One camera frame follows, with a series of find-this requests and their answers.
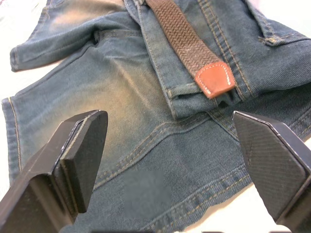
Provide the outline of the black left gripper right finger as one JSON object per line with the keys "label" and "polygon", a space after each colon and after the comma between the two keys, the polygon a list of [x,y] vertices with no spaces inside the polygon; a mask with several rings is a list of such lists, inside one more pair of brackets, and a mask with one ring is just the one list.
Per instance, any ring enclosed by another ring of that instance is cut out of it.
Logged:
{"label": "black left gripper right finger", "polygon": [[311,231],[311,151],[284,123],[235,111],[233,121],[245,166],[278,225]]}

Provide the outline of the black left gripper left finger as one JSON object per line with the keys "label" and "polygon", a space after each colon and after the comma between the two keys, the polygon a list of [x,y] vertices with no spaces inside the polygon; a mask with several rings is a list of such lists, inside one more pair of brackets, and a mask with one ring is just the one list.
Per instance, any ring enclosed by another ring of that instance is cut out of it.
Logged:
{"label": "black left gripper left finger", "polygon": [[3,233],[57,233],[88,209],[108,126],[106,111],[63,121],[0,202]]}

